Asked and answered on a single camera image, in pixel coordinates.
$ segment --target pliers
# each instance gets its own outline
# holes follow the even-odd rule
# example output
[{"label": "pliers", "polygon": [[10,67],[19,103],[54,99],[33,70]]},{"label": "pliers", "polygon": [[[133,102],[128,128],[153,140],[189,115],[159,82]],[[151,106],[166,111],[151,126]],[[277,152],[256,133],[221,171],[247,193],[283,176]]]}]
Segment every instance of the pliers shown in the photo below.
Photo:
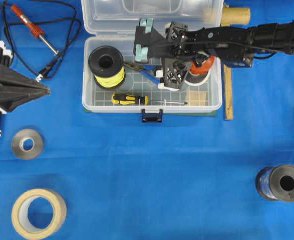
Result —
[{"label": "pliers", "polygon": [[147,72],[148,70],[155,70],[156,66],[154,65],[140,65],[137,63],[125,61],[123,62],[123,66],[141,73],[141,75],[151,80],[154,84],[160,83],[159,79]]}]

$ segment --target screwdriver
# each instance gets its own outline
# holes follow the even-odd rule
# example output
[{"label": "screwdriver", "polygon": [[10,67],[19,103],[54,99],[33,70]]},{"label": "screwdriver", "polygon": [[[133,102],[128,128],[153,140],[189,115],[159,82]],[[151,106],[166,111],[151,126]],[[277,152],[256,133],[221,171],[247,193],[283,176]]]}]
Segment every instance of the screwdriver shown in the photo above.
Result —
[{"label": "screwdriver", "polygon": [[53,51],[55,55],[59,54],[59,51],[56,50],[52,44],[44,37],[44,32],[43,30],[32,23],[22,12],[22,10],[17,6],[17,5],[12,5],[11,10],[15,13],[15,15],[20,18],[20,20],[30,29],[31,34],[36,38],[36,39],[41,39],[50,49]]},{"label": "screwdriver", "polygon": [[111,96],[111,101],[113,104],[120,105],[131,105],[131,104],[139,104],[147,105],[148,103],[167,103],[167,104],[179,104],[186,105],[188,104],[185,101],[159,101],[159,100],[149,100],[148,96],[134,96],[129,95],[127,93],[114,93]]}]

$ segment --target blue tablecloth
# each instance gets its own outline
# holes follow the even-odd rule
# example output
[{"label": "blue tablecloth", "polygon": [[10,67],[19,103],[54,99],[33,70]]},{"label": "blue tablecloth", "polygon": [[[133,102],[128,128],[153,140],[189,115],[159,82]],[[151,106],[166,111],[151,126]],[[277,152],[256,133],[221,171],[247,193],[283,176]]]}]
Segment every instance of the blue tablecloth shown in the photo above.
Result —
[{"label": "blue tablecloth", "polygon": [[[60,5],[9,2],[34,21],[72,14]],[[70,2],[82,20],[80,1]],[[250,7],[252,26],[294,20],[292,0],[228,3]],[[68,26],[43,28],[61,48]],[[51,60],[50,50],[24,26],[11,31],[33,68]],[[294,203],[268,202],[254,185],[260,169],[294,165],[294,57],[280,53],[256,60],[253,68],[233,70],[232,121],[224,121],[222,107],[217,117],[165,115],[161,124],[142,124],[139,114],[84,112],[89,36],[82,28],[57,76],[44,81],[51,96],[3,117],[0,240],[22,239],[12,227],[11,209],[19,195],[34,188],[59,192],[68,206],[65,224],[49,239],[294,240]],[[32,77],[17,59],[12,67]],[[44,137],[44,152],[35,160],[18,160],[12,153],[11,140],[24,128]]]}]

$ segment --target spool of yellow wire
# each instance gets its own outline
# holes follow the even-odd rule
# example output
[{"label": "spool of yellow wire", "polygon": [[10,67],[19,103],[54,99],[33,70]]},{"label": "spool of yellow wire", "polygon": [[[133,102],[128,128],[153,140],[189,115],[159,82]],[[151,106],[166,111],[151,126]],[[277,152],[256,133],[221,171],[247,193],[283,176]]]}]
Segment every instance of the spool of yellow wire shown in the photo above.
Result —
[{"label": "spool of yellow wire", "polygon": [[126,78],[122,54],[112,46],[94,49],[89,56],[89,67],[96,84],[103,89],[115,89]]}]

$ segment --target yellow wire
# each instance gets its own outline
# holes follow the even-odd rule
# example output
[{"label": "yellow wire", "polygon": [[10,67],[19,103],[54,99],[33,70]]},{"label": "yellow wire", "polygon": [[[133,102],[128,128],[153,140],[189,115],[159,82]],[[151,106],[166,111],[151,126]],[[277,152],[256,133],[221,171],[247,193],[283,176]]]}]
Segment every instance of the yellow wire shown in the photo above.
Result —
[{"label": "yellow wire", "polygon": [[123,67],[116,75],[112,77],[99,77],[95,75],[97,82],[101,86],[107,89],[118,85],[123,80],[124,76],[125,76],[125,69]]}]

